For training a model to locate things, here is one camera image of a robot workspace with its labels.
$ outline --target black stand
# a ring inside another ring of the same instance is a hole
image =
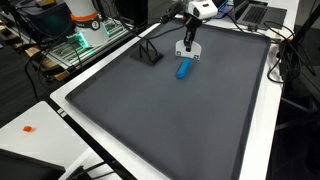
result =
[[[163,55],[158,53],[157,49],[148,39],[146,40],[146,47],[143,47],[141,44],[139,44],[139,49],[134,51],[131,54],[131,57],[135,60],[154,66],[163,57]]]
[[[307,31],[312,27],[312,25],[317,21],[317,19],[320,16],[320,4],[318,7],[313,11],[311,16],[308,18],[308,20],[303,24],[300,31],[294,36],[294,38],[291,41],[291,44],[295,47],[297,46],[300,41],[303,39]]]

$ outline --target blue cylinder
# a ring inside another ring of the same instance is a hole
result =
[[[187,70],[190,65],[190,59],[186,58],[180,65],[179,70],[177,71],[177,78],[178,79],[183,79],[184,76],[187,74]]]

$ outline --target monitor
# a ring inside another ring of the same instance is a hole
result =
[[[212,0],[214,5],[218,8],[218,10],[222,10],[228,3],[228,0]]]
[[[0,149],[0,179],[57,180],[61,166]]]

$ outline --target white tabletop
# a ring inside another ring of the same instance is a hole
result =
[[[294,28],[299,0],[268,0],[269,6],[287,9],[284,25]],[[221,20],[211,20],[207,24],[224,28],[235,28],[227,17]],[[142,35],[147,34],[156,26],[152,26]],[[53,99],[77,123],[79,123],[91,136],[93,136],[110,154],[125,166],[138,179],[168,179],[153,166],[141,159],[138,155],[126,148],[121,142],[108,132],[93,123],[84,114],[74,108],[65,100],[65,96],[78,85],[91,77],[102,67],[132,46],[139,39],[134,38],[109,56],[77,76],[75,79],[51,94]],[[267,71],[275,63],[276,46],[270,48],[270,53],[263,71],[251,128],[247,141],[246,151],[241,170],[241,180],[265,179],[269,156],[271,152],[273,134],[279,109],[282,87],[267,79]]]
[[[25,132],[22,130],[25,126],[31,126],[33,130]],[[80,165],[86,169],[103,162],[44,101],[0,129],[0,149],[64,167],[66,172],[59,180],[66,179]],[[88,174],[97,177],[112,171],[105,164]],[[100,179],[121,180],[115,173]]]

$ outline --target dark gray surface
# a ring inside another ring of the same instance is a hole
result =
[[[154,67],[129,48],[67,100],[172,179],[237,179],[270,40],[202,26],[201,60],[178,80],[174,49],[184,34],[153,40],[165,55]]]

